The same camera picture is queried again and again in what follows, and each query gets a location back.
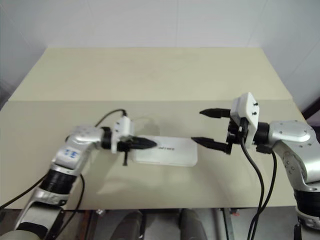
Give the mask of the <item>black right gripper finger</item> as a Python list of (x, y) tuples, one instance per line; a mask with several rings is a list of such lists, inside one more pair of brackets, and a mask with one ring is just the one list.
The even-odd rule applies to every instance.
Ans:
[(233, 143), (226, 140), (226, 142), (218, 142), (213, 138), (208, 137), (191, 137), (191, 139), (196, 142), (198, 145), (201, 145), (205, 148), (221, 151), (227, 155), (231, 154)]
[(199, 112), (199, 114), (210, 118), (230, 118), (230, 109), (226, 108), (208, 108)]

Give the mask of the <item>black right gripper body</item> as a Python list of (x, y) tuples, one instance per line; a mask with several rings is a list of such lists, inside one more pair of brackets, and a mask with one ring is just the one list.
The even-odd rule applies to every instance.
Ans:
[(239, 123), (236, 123), (233, 119), (230, 119), (227, 129), (226, 142), (229, 145), (240, 145), (241, 141), (246, 142), (248, 135), (249, 122), (245, 117), (240, 119)]

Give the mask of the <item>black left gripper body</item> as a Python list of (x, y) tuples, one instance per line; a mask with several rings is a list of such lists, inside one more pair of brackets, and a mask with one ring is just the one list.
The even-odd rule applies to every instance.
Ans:
[(129, 152), (133, 147), (133, 137), (129, 137), (123, 140), (119, 140), (116, 145), (118, 152)]

